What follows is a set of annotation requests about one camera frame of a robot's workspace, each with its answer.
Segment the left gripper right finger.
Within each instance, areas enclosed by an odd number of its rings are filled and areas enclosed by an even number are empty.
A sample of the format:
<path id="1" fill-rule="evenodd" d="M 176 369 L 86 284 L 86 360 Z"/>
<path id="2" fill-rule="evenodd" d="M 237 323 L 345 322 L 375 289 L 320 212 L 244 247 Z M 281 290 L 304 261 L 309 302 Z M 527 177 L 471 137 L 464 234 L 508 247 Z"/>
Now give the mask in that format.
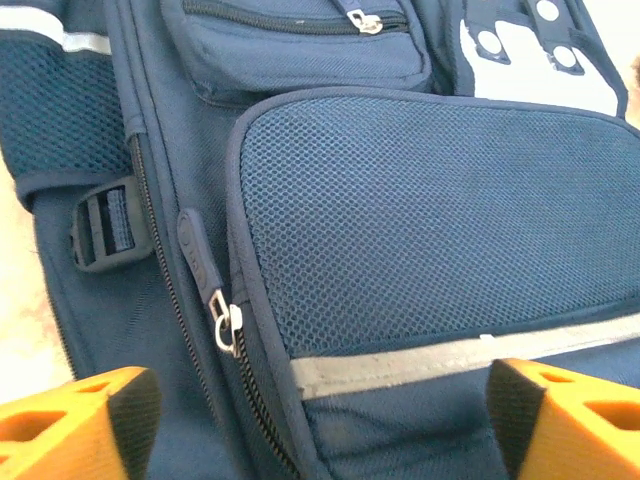
<path id="1" fill-rule="evenodd" d="M 512 479 L 636 479 L 639 391 L 521 359 L 492 363 L 487 410 Z"/>

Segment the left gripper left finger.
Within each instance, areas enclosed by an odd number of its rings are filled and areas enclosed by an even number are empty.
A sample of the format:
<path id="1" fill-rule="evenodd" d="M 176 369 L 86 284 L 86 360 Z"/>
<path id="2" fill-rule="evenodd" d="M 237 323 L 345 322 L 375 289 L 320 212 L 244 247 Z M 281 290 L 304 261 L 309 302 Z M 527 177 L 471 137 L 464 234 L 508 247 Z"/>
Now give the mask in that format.
<path id="1" fill-rule="evenodd" d="M 129 366 L 1 406 L 3 479 L 145 479 L 161 417 L 153 370 Z"/>

